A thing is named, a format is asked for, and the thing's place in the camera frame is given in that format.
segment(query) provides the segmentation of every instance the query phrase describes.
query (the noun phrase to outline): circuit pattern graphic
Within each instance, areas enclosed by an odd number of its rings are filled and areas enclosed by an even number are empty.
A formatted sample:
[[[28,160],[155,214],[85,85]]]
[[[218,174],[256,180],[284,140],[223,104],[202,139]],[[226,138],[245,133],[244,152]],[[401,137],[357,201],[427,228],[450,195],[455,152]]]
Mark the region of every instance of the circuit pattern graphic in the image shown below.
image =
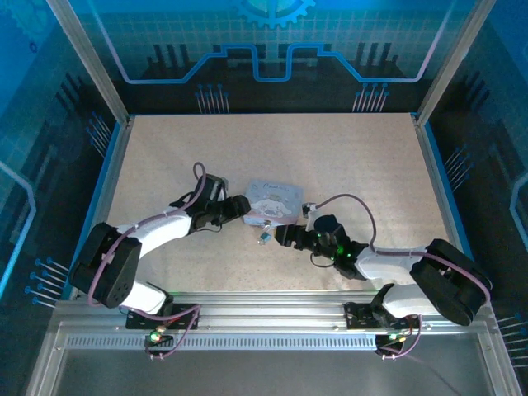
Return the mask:
[[[50,23],[45,0],[2,0],[0,12],[8,12],[30,40],[42,35]]]
[[[238,14],[248,23],[256,22],[258,27],[268,25],[270,29],[278,26],[286,28],[290,23],[308,14],[307,8],[315,6],[314,0],[235,0]]]

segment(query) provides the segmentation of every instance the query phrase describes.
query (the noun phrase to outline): white robotic arm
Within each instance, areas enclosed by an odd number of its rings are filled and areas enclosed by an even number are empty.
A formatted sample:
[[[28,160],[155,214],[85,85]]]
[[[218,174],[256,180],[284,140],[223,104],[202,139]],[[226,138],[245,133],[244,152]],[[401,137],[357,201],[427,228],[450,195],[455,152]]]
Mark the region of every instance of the white robotic arm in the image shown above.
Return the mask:
[[[226,180],[209,174],[203,177],[205,180],[198,181],[194,192],[171,203],[161,214],[117,228],[105,223],[95,226],[70,272],[71,284],[108,308],[122,306],[149,315],[170,314],[171,295],[135,279],[139,260],[155,248],[200,231],[207,224],[221,229],[251,209],[246,197],[227,197]]]
[[[441,314],[467,326],[489,300],[489,279],[446,241],[435,239],[429,246],[411,250],[379,250],[374,248],[374,238],[370,243],[351,241],[336,217],[321,215],[316,205],[304,204],[303,212],[306,226],[277,227],[275,238],[280,245],[294,243],[297,250],[328,258],[332,264],[326,267],[334,267],[347,279],[390,280],[368,309],[357,304],[354,314],[355,308],[349,306],[351,316],[365,316],[369,324],[390,328],[409,315]]]

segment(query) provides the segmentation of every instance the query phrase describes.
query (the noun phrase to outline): speckled tabletop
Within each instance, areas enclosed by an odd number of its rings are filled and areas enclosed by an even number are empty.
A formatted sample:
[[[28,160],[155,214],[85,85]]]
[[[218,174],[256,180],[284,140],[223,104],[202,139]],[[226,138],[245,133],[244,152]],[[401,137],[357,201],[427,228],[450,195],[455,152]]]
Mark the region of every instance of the speckled tabletop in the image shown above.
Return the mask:
[[[356,194],[372,209],[381,248],[446,238],[409,114],[138,116],[109,223],[157,214],[193,190],[195,161],[229,179],[230,195],[243,194],[254,178],[302,186],[304,201]],[[370,220],[355,201],[337,200],[323,211],[335,214],[356,241],[370,239]],[[221,233],[175,240],[141,260],[138,279],[170,291],[373,288],[312,266],[308,252],[275,241],[261,247],[258,235],[237,220]]]

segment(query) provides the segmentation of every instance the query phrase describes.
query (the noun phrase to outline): purple cable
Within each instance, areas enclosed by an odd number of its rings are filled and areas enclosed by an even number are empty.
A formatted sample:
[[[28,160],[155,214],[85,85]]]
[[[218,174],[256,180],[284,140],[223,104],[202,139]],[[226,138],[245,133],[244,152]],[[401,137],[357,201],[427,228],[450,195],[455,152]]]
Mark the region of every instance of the purple cable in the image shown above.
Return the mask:
[[[180,345],[183,343],[183,340],[185,339],[187,333],[189,332],[189,330],[191,330],[192,328],[192,325],[195,324],[195,321],[196,319],[198,318],[198,314],[200,313],[200,306],[199,305],[195,305],[194,307],[188,309],[187,311],[189,312],[192,312],[192,311],[195,311],[194,315],[192,315],[192,319],[191,321],[189,322],[189,325],[187,326],[187,328],[185,329],[185,332],[183,333],[183,335],[181,336],[181,338],[178,340],[177,344],[173,347],[173,349],[171,349],[169,352],[163,354],[163,353],[160,353],[159,355],[154,355],[150,350],[149,350],[149,347],[145,347],[145,352],[147,352],[150,357],[152,357],[153,359],[157,359],[159,361],[162,361],[164,358],[166,357],[169,357],[170,355],[172,355],[174,352],[177,351],[177,349],[180,347]]]
[[[381,349],[385,349],[386,351],[393,352],[395,354],[399,353],[398,350],[396,350],[394,348],[391,348],[389,346],[382,346]],[[457,388],[455,388],[453,385],[451,385],[449,383],[449,381],[447,379],[445,379],[444,376],[442,374],[440,374],[440,372],[438,372],[438,370],[435,369],[431,364],[427,363],[426,361],[423,361],[422,359],[418,359],[417,357],[412,356],[412,355],[407,355],[407,358],[411,359],[412,361],[417,362],[420,365],[424,365],[425,367],[427,367],[434,375],[436,375],[436,377],[440,381],[442,381],[445,384],[445,386],[447,386],[449,389],[451,389],[454,394],[462,396],[462,393],[459,390],[457,390]]]
[[[118,239],[116,239],[116,241],[112,244],[112,246],[110,247],[110,249],[108,249],[108,252],[106,252],[106,255],[104,256],[104,258],[101,260],[101,264],[99,265],[99,268],[97,268],[97,272],[96,272],[96,275],[93,277],[93,281],[92,281],[92,284],[90,285],[90,290],[88,291],[88,304],[91,305],[92,307],[98,307],[101,305],[101,303],[96,303],[94,302],[93,300],[93,293],[95,292],[95,289],[97,287],[97,284],[99,283],[99,280],[101,279],[101,275],[102,275],[102,272],[105,270],[105,267],[106,265],[108,264],[108,262],[111,260],[111,258],[113,257],[114,253],[116,252],[117,248],[119,247],[119,244],[126,238],[128,237],[130,234],[132,234],[133,232],[135,232],[137,229],[140,229],[141,227],[143,227],[144,225],[148,224],[148,223],[151,223],[153,221],[156,221],[156,220],[159,220],[159,219],[163,219],[163,218],[166,218],[166,217],[171,217],[173,215],[176,215],[178,213],[180,213],[182,210],[185,210],[187,209],[189,206],[191,206],[192,204],[194,204],[196,202],[196,200],[198,199],[198,197],[200,196],[201,192],[204,190],[204,186],[205,186],[205,166],[203,163],[195,163],[192,167],[192,171],[193,173],[195,174],[195,177],[197,177],[197,174],[196,174],[196,168],[197,167],[200,167],[201,168],[201,183],[200,183],[200,187],[198,188],[198,191],[196,192],[196,194],[189,200],[189,202],[187,202],[186,204],[184,204],[184,206],[182,206],[181,208],[177,208],[175,210],[172,210],[168,213],[161,213],[161,214],[156,214],[155,216],[152,216],[152,217],[148,217],[147,219],[144,219],[144,220],[141,220],[139,223],[137,223],[136,225],[130,227],[129,229],[127,229],[120,237],[118,237]]]
[[[410,351],[414,349],[414,347],[418,344],[418,341],[420,340],[420,336],[422,335],[422,316],[418,315],[418,331],[416,333],[416,336],[414,338],[414,341],[412,342],[411,346],[406,349],[405,351],[397,351],[396,349],[389,348],[388,346],[382,346],[381,349],[385,349],[386,351],[390,351],[395,353],[394,359],[398,359],[400,357],[406,356]]]
[[[372,215],[372,212],[370,211],[369,207],[367,206],[367,204],[360,197],[354,196],[352,194],[337,194],[336,196],[328,198],[323,203],[321,203],[319,205],[316,205],[315,209],[322,208],[323,206],[325,206],[326,204],[329,204],[333,200],[336,200],[337,198],[343,198],[343,197],[352,198],[353,200],[356,200],[357,202],[359,202],[361,204],[361,206],[363,206],[363,208],[365,208],[366,213],[369,215],[370,222],[372,223],[372,238],[370,239],[369,247],[370,247],[370,250],[372,250],[372,252],[374,252],[375,254],[379,254],[380,256],[393,256],[393,257],[419,256],[419,257],[426,257],[426,258],[430,258],[432,260],[435,260],[436,262],[439,262],[440,264],[443,264],[444,266],[447,266],[450,269],[452,269],[454,271],[457,271],[462,276],[465,276],[470,281],[472,281],[484,293],[485,304],[489,303],[489,301],[491,299],[491,295],[489,294],[489,290],[484,285],[484,283],[482,283],[473,274],[469,273],[468,271],[466,271],[463,268],[460,268],[456,264],[454,264],[452,262],[449,262],[445,258],[438,257],[438,256],[435,256],[434,254],[430,254],[430,253],[415,252],[415,251],[412,251],[412,250],[410,250],[408,252],[386,252],[386,251],[383,251],[383,250],[376,249],[375,246],[374,246],[374,241],[376,240],[376,237],[378,236],[378,231],[377,231],[377,228],[376,228],[376,222],[374,220],[374,216]]]
[[[170,316],[156,316],[156,315],[151,315],[150,313],[146,313],[146,312],[144,312],[144,311],[142,311],[140,309],[133,309],[133,308],[130,308],[130,307],[125,307],[124,305],[123,305],[123,307],[129,309],[130,311],[136,312],[137,314],[140,314],[141,316],[143,316],[146,319],[158,320],[160,322],[165,322],[167,320],[179,319],[182,316],[188,315],[191,312],[196,311],[197,309],[198,309],[198,311],[200,311],[200,305],[196,304],[196,305],[193,305],[192,307],[190,307],[189,309],[186,309],[185,311],[181,311],[181,312],[175,313],[175,314],[170,315]]]

